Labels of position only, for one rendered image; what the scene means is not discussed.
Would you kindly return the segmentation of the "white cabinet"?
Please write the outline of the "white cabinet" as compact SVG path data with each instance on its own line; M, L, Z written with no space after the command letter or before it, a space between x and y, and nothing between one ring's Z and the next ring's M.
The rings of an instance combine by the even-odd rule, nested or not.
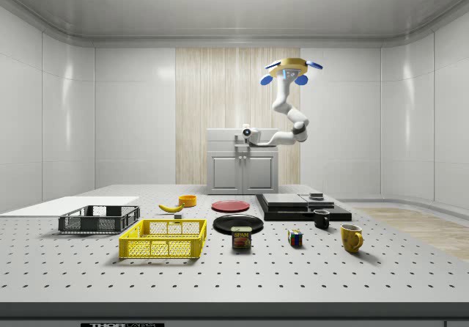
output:
M207 129L209 194L271 194L278 191L278 148L260 147L275 128Z

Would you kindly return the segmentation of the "red plate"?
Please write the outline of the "red plate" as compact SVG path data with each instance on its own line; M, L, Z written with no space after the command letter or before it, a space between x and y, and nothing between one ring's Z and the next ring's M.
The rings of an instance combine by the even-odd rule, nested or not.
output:
M248 210L250 205L240 200L221 200L212 203L211 208L222 213L239 213Z

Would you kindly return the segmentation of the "black plate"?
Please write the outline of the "black plate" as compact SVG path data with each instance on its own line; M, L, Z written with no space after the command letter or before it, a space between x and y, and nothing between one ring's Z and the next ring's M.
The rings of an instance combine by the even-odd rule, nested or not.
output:
M213 221L213 227L225 234L230 234L232 227L250 227L252 232L259 232L263 226L264 222L260 218L243 214L220 216Z

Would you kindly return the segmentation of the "black stove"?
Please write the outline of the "black stove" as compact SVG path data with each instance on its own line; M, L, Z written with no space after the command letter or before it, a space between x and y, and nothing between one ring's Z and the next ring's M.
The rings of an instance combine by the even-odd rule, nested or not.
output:
M266 221L313 221L315 210L330 212L331 221L351 221L351 212L336 205L323 193L258 194Z

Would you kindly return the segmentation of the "flat-sided can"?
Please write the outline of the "flat-sided can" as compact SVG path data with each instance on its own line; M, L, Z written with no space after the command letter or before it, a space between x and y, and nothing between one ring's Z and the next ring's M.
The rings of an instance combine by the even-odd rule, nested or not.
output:
M252 228L246 226L231 227L232 247L234 249L249 249L252 245Z

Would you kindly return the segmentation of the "drone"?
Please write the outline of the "drone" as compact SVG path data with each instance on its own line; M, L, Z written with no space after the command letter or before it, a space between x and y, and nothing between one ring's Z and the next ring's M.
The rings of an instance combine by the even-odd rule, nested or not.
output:
M319 65L313 61L306 61L301 58L285 58L277 60L268 66L265 66L265 69L268 70L268 73L261 77L260 84L269 84L274 78L277 77L277 72L281 72L284 78L287 78L288 76L295 77L295 83L297 85L306 85L308 78L305 76L305 73L308 71L308 67L313 67L320 70L323 69L322 65Z

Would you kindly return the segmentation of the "black mug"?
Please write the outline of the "black mug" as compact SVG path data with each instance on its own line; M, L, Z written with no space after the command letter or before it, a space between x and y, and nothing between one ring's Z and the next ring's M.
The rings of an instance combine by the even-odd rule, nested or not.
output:
M329 228L329 216L328 210L314 210L314 224L316 228L327 229Z

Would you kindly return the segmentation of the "yellow basket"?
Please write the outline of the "yellow basket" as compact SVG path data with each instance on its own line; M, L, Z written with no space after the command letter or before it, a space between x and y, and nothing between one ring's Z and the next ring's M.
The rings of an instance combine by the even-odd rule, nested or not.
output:
M119 236L121 258L198 258L205 219L143 219Z

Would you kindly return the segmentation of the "yellow mug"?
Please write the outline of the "yellow mug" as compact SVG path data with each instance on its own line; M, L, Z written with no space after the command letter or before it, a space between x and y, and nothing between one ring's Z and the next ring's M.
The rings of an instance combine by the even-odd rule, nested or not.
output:
M340 232L344 249L350 253L358 252L363 245L362 228L353 224L342 224Z

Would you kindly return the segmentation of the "dark grey basket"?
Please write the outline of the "dark grey basket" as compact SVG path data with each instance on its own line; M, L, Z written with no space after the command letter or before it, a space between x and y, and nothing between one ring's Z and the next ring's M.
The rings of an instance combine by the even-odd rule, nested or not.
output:
M59 217L59 231L74 233L120 233L138 221L140 207L87 205Z

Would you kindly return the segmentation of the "white board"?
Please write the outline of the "white board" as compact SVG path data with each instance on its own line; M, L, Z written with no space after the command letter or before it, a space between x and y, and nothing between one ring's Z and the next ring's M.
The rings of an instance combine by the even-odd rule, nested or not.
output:
M87 205L126 205L136 199L137 196L65 196L0 216L60 216Z

